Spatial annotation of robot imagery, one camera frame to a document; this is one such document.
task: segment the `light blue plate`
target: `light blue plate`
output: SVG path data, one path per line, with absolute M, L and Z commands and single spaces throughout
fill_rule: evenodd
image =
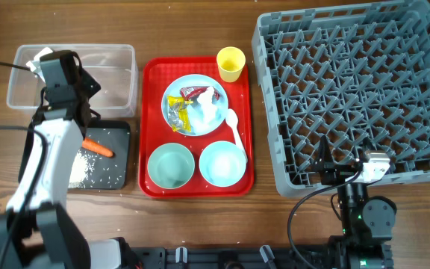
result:
M 185 146 L 166 143 L 150 155 L 147 170 L 150 179 L 157 186 L 165 189 L 180 188 L 192 178 L 195 160 Z
M 235 144 L 217 141 L 203 150 L 199 169 L 208 183 L 217 187 L 232 186 L 245 174 L 245 155 Z
M 228 98 L 227 93 L 223 90 L 222 85 L 218 83 L 213 78 L 207 77 L 206 75 L 185 75 L 183 77 L 177 78 L 174 82 L 172 82 L 168 88 L 165 90 L 165 93 L 162 97 L 162 114 L 163 118 L 167 121 L 167 113 L 169 110 L 169 104 L 167 101 L 168 96 L 180 97 L 180 89 L 183 87 L 191 87 L 191 86 L 212 86 L 216 91 L 220 93 L 220 98 L 214 102 L 214 104 L 218 107 L 216 111 L 215 119 L 211 120 L 209 123 L 203 122 L 203 113 L 199 110 L 196 105 L 189 105 L 187 107 L 187 112 L 189 114 L 190 125 L 192 126 L 191 132 L 186 132 L 183 130 L 179 130 L 178 132 L 183 135 L 189 136 L 199 136 L 206 135 L 213 130 L 217 129 L 220 124 L 223 123 L 225 119 L 225 115 L 228 110 Z

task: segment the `carrot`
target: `carrot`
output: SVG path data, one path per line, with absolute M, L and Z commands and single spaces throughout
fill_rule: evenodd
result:
M 90 150 L 91 152 L 98 153 L 108 158 L 111 158 L 113 156 L 112 150 L 106 148 L 105 146 L 102 146 L 101 144 L 87 137 L 84 139 L 84 141 L 82 141 L 82 147 L 87 150 Z

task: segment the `cable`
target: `cable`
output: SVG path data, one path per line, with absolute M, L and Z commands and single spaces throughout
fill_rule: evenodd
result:
M 99 114 L 99 113 L 95 112 L 95 111 L 94 111 L 94 110 L 92 110 L 92 109 L 90 109 L 90 113 L 92 113 L 92 114 L 96 115 L 97 120 L 101 120 L 101 114 Z
M 17 69 L 21 69 L 21 70 L 26 70 L 26 71 L 31 71 L 31 69 L 29 67 L 22 67 L 16 64 L 9 64 L 9 63 L 5 63 L 5 62 L 0 62 L 0 66 L 3 67 L 13 67 L 13 68 L 17 68 Z
M 369 183 L 369 184 L 366 184 L 366 186 L 371 186 L 371 185 L 373 185 L 373 184 L 375 184 L 375 183 L 378 183 L 378 182 L 380 182 L 382 179 L 378 179 L 378 180 L 376 180 L 376 181 L 374 181 L 374 182 L 371 182 L 371 183 Z
M 359 175 L 361 174 L 361 172 L 357 172 L 352 179 L 348 180 L 347 182 L 344 182 L 342 184 L 339 185 L 335 185 L 335 186 L 331 186 L 331 187 L 327 187 L 327 188 L 323 188 L 321 190 L 318 191 L 314 191 L 312 193 L 310 193 L 309 195 L 303 197 L 300 201 L 297 202 L 297 204 L 295 205 L 295 207 L 293 207 L 293 209 L 291 210 L 290 216 L 288 217 L 288 240 L 290 241 L 290 245 L 291 248 L 293 249 L 293 251 L 296 253 L 296 255 L 311 269 L 317 269 L 316 267 L 314 267 L 311 263 L 309 263 L 303 256 L 302 254 L 296 249 L 295 247 L 295 242 L 293 242 L 293 238 L 291 237 L 291 222 L 293 220 L 293 215 L 295 214 L 296 210 L 298 209 L 298 207 L 300 207 L 300 205 L 302 205 L 304 202 L 306 202 L 306 200 L 310 199 L 311 197 L 317 195 L 317 194 L 321 194 L 325 191 L 330 191 L 333 190 L 335 188 L 339 188 L 339 187 L 343 187 L 344 185 L 353 183 L 356 179 L 358 179 Z
M 16 216 L 13 220 L 13 223 L 11 224 L 11 226 L 7 232 L 6 241 L 5 241 L 3 248 L 0 252 L 0 268 L 3 268 L 3 264 L 4 264 L 4 260 L 6 258 L 6 253 L 7 253 L 8 247 L 9 247 L 9 243 L 11 242 L 11 240 L 13 238 L 14 232 L 19 227 L 19 222 L 21 220 L 21 217 L 23 216 L 25 209 L 26 209 L 26 206 L 28 205 L 29 201 L 32 198 L 34 189 L 35 189 L 36 184 L 37 184 L 37 179 L 39 178 L 39 176 L 41 174 L 41 170 L 43 169 L 44 161 L 46 160 L 46 151 L 47 151 L 47 144 L 48 143 L 47 143 L 46 137 L 44 137 L 44 135 L 41 134 L 39 131 L 24 127 L 24 126 L 0 126 L 0 130 L 26 131 L 26 132 L 36 134 L 41 139 L 41 147 L 42 147 L 41 157 L 40 157 L 39 163 L 37 164 L 36 172 L 34 173 L 34 177 L 31 181 L 31 184 L 29 185 L 28 192 L 24 198 L 24 201 L 22 202 L 21 208 L 19 209 L 19 212 L 16 214 Z
M 338 220 L 341 220 L 340 214 L 337 212 L 336 208 L 334 207 L 333 198 L 337 196 L 337 193 L 331 195 L 331 208 L 333 209 L 334 213 L 336 214 L 336 217 Z

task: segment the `bowl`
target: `bowl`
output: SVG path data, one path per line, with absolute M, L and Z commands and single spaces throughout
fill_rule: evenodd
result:
M 229 187 L 239 182 L 245 174 L 245 155 L 235 144 L 217 141 L 203 150 L 199 169 L 208 183 L 217 187 Z
M 147 164 L 150 179 L 164 189 L 176 189 L 187 184 L 195 171 L 195 160 L 186 148 L 178 143 L 159 146 Z

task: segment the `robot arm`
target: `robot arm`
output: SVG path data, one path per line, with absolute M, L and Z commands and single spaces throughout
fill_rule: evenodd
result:
M 29 159 L 22 164 L 22 180 L 7 204 L 7 211 L 0 215 L 0 253 L 10 237 L 0 268 L 112 269 L 136 265 L 137 257 L 123 238 L 88 244 L 65 210 L 72 164 L 91 120 L 88 100 L 101 87 L 71 51 L 42 56 L 40 69 L 46 80 L 43 92 L 48 105 L 43 105 L 42 95 L 32 125 L 46 138 L 45 162 L 35 178 L 42 143 L 34 135 Z M 37 185 L 23 208 L 33 180 L 37 180 Z M 14 223 L 18 214 L 21 220 Z M 12 225 L 16 225 L 16 230 L 10 234 L 8 228 Z M 26 247 L 22 239 L 36 231 L 43 237 L 42 244 Z
M 328 241 L 327 268 L 392 268 L 392 252 L 384 242 L 391 240 L 396 222 L 396 205 L 385 197 L 369 197 L 367 186 L 381 180 L 389 170 L 385 152 L 375 151 L 369 140 L 363 141 L 363 156 L 353 165 L 335 164 L 326 136 L 321 137 L 318 159 L 313 171 L 324 185 L 339 185 L 343 236 Z M 360 176 L 352 180 L 355 173 Z

